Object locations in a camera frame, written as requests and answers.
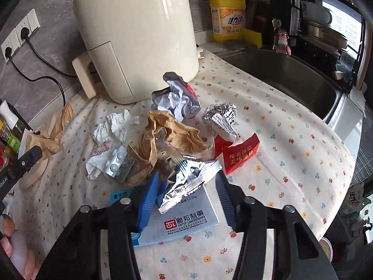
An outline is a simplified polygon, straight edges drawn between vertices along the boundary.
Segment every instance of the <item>crumpled brown paper bag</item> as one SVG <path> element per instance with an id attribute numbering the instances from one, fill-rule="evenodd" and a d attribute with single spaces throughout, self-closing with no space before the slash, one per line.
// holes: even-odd
<path id="1" fill-rule="evenodd" d="M 73 117 L 73 110 L 68 102 L 58 116 L 50 135 L 46 131 L 42 131 L 40 135 L 30 133 L 27 136 L 26 151 L 35 145 L 39 146 L 42 150 L 42 157 L 38 160 L 38 163 L 62 151 L 63 144 L 61 138 L 63 135 L 63 128 Z"/>
<path id="2" fill-rule="evenodd" d="M 157 149 L 155 135 L 165 130 L 165 140 L 186 154 L 200 153 L 206 149 L 199 137 L 199 130 L 176 120 L 167 111 L 152 110 L 148 114 L 148 126 L 140 138 L 139 152 L 128 145 L 128 153 L 137 160 L 134 175 L 128 179 L 128 187 L 140 185 L 155 167 Z"/>

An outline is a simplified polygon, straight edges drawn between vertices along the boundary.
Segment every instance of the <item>gray marble wall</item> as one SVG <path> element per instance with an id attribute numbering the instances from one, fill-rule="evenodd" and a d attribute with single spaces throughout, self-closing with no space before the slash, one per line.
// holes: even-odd
<path id="1" fill-rule="evenodd" d="M 202 0 L 189 0 L 195 31 L 211 29 L 210 7 Z M 85 51 L 76 26 L 72 0 L 21 0 L 0 31 L 0 43 L 10 31 L 34 8 L 41 28 L 31 37 L 36 50 L 50 63 L 64 72 L 75 74 L 72 60 Z M 77 79 L 55 73 L 42 63 L 25 43 L 14 55 L 14 63 L 29 78 L 53 76 L 64 89 L 77 83 Z M 0 97 L 12 103 L 19 113 L 30 121 L 42 108 L 59 95 L 58 87 L 50 80 L 28 82 L 11 63 L 0 58 Z"/>

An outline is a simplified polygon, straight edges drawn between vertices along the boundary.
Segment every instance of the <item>floral tablecloth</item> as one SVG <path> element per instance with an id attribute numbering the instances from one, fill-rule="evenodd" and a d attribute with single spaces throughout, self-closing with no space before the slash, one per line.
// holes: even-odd
<path id="1" fill-rule="evenodd" d="M 259 137 L 257 155 L 228 180 L 264 205 L 294 205 L 316 237 L 321 238 L 343 201 L 355 166 L 339 137 L 292 98 L 207 51 L 190 85 L 198 94 L 202 110 L 213 103 L 237 105 L 233 127 L 241 140 L 253 133 Z M 119 105 L 108 97 L 102 84 L 96 89 L 98 95 L 92 100 L 84 92 L 71 100 L 75 117 L 65 129 L 64 150 L 49 160 L 42 178 L 26 192 L 15 189 L 11 216 L 17 228 L 26 233 L 29 247 L 39 260 L 46 257 L 81 205 L 107 207 L 109 194 L 123 189 L 120 183 L 102 175 L 93 181 L 86 177 L 85 161 L 95 145 L 91 134 L 98 124 L 106 115 L 128 109 L 132 116 L 140 118 L 135 135 L 140 135 L 147 125 L 150 99 Z M 184 123 L 200 129 L 203 140 L 212 144 L 213 132 L 201 121 L 202 113 Z M 212 155 L 213 150 L 201 153 L 206 159 Z M 143 279 L 232 278 L 242 234 L 227 226 L 214 181 L 207 184 L 206 190 L 219 225 L 184 239 L 135 248 Z M 270 279 L 273 236 L 269 234 L 267 241 L 269 263 L 264 278 Z M 109 279 L 105 250 L 101 265 L 103 279 Z"/>

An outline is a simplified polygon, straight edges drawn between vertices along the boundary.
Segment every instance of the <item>stainless steel sink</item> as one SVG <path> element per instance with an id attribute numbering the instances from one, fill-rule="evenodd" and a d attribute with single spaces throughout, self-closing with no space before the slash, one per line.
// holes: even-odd
<path id="1" fill-rule="evenodd" d="M 338 86 L 294 57 L 266 49 L 225 51 L 217 56 L 292 97 L 326 123 L 341 100 Z"/>

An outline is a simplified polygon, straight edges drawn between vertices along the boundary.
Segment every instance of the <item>finger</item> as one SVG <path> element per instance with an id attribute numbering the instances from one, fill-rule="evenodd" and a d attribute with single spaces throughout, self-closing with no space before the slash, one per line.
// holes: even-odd
<path id="1" fill-rule="evenodd" d="M 36 261 L 34 273 L 31 276 L 31 280 L 35 280 L 36 279 L 36 276 L 38 275 L 40 267 L 41 267 L 41 264 L 38 261 Z"/>
<path id="2" fill-rule="evenodd" d="M 35 255 L 33 251 L 28 250 L 25 270 L 23 272 L 23 278 L 25 278 L 26 280 L 29 280 L 32 274 L 34 273 L 34 270 L 35 270 Z"/>
<path id="3" fill-rule="evenodd" d="M 14 224 L 13 220 L 9 216 L 3 215 L 3 217 L 4 217 L 4 221 L 3 221 L 4 235 L 7 237 L 10 237 L 11 235 L 13 235 L 14 230 L 16 229 L 16 225 Z"/>
<path id="4" fill-rule="evenodd" d="M 4 237 L 3 239 L 0 240 L 0 244 L 3 247 L 6 255 L 10 258 L 12 255 L 12 245 L 10 244 L 10 241 L 7 237 Z"/>

